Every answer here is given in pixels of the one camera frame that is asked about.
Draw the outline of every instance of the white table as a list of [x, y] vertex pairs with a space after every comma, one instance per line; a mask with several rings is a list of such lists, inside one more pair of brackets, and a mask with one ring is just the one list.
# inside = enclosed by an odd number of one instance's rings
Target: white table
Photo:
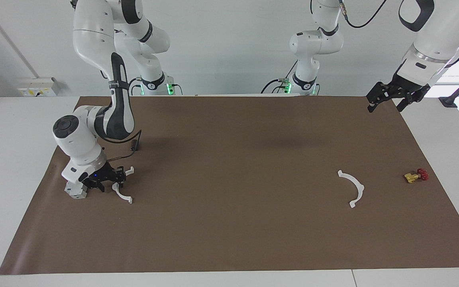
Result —
[[[0, 264], [56, 147], [53, 123], [77, 101], [0, 98], [0, 191], [5, 191], [0, 192]], [[459, 213], [458, 110], [427, 98], [402, 114]], [[453, 287], [459, 286], [459, 269], [0, 276], [0, 286], [42, 285]]]

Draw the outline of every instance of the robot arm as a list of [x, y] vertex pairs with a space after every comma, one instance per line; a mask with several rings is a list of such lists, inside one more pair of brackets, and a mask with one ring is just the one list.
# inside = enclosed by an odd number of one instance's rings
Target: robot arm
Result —
[[160, 50], [169, 39], [143, 18], [141, 0], [73, 0], [75, 8], [73, 44], [77, 54], [101, 70], [109, 79], [111, 103], [106, 107], [81, 106], [72, 115], [60, 118], [53, 127], [58, 146], [71, 157], [62, 176], [69, 182], [67, 191], [99, 188], [102, 181], [123, 182], [123, 167], [113, 169], [96, 138], [123, 140], [134, 129], [125, 64], [116, 52], [114, 24], [120, 23], [141, 43], [153, 43]]
[[116, 14], [116, 51], [135, 62], [146, 95], [169, 94], [168, 76], [162, 71], [157, 57], [153, 55], [168, 51], [171, 41], [167, 33], [144, 17], [141, 1], [110, 0], [109, 5], [115, 11], [136, 11], [135, 15], [131, 14], [131, 18], [125, 17], [122, 13]]
[[339, 0], [313, 3], [313, 20], [318, 25], [316, 31], [302, 31], [290, 39], [290, 49], [298, 58], [297, 69], [289, 79], [293, 93], [312, 93], [320, 69], [315, 56], [333, 54], [343, 47], [343, 35], [337, 24]]
[[417, 32], [417, 37], [392, 81], [379, 82], [368, 93], [370, 112], [392, 98], [403, 98], [399, 111], [420, 102], [430, 89], [428, 82], [459, 50], [459, 1], [404, 0], [399, 16], [404, 26]]
[[73, 45], [82, 60], [109, 79], [111, 105], [90, 111], [96, 115], [88, 116], [88, 126], [102, 138], [123, 140], [132, 133], [134, 122], [125, 64], [114, 47], [113, 23], [113, 9], [107, 2], [80, 0], [74, 14]]
[[136, 38], [123, 31], [117, 31], [115, 35], [116, 51], [133, 59], [138, 67], [141, 85], [147, 96], [171, 94], [168, 83], [173, 82], [171, 77], [162, 71], [160, 61], [153, 54], [165, 52], [169, 49], [169, 37], [164, 34], [161, 43], [149, 40], [146, 43], [139, 42]]

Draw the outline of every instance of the brown paper mat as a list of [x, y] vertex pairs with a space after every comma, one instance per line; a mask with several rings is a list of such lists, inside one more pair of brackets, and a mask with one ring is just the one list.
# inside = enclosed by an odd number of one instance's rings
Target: brown paper mat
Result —
[[[78, 105], [107, 105], [81, 98]], [[73, 200], [57, 149], [0, 274], [459, 267], [459, 215], [392, 103], [133, 98], [122, 193]], [[129, 145], [102, 143], [109, 157]], [[419, 167], [430, 181], [407, 184]], [[357, 197], [342, 169], [366, 189]]]

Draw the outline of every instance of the arc-shaped bracket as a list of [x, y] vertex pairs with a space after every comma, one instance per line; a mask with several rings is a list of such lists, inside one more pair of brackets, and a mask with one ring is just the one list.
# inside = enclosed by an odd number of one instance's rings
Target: arc-shaped bracket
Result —
[[[129, 169], [128, 171], [125, 171], [125, 175], [126, 176], [129, 176], [129, 175], [131, 175], [133, 173], [134, 173], [133, 167], [131, 167], [131, 169]], [[130, 204], [132, 204], [132, 198], [130, 196], [124, 196], [123, 194], [120, 193], [120, 184], [118, 182], [115, 182], [113, 184], [113, 190], [116, 191], [116, 194], [118, 194], [118, 196], [121, 199], [127, 200]]]
[[362, 198], [362, 194], [364, 192], [364, 185], [362, 185], [359, 182], [359, 180], [357, 180], [357, 178], [355, 178], [355, 177], [353, 177], [353, 176], [351, 176], [349, 174], [345, 174], [345, 173], [343, 173], [343, 171], [338, 171], [337, 174], [339, 175], [339, 177], [344, 177], [344, 178], [348, 179], [353, 184], [355, 184], [355, 186], [357, 187], [357, 191], [359, 192], [359, 196], [357, 196], [357, 199], [350, 201], [350, 207], [351, 208], [355, 208], [355, 204], [359, 200], [361, 200], [361, 198]]

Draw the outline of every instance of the power socket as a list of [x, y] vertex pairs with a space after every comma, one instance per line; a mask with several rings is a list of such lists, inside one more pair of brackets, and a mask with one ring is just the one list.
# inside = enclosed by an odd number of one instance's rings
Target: power socket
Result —
[[53, 78], [21, 80], [18, 90], [22, 96], [58, 96], [60, 91]]

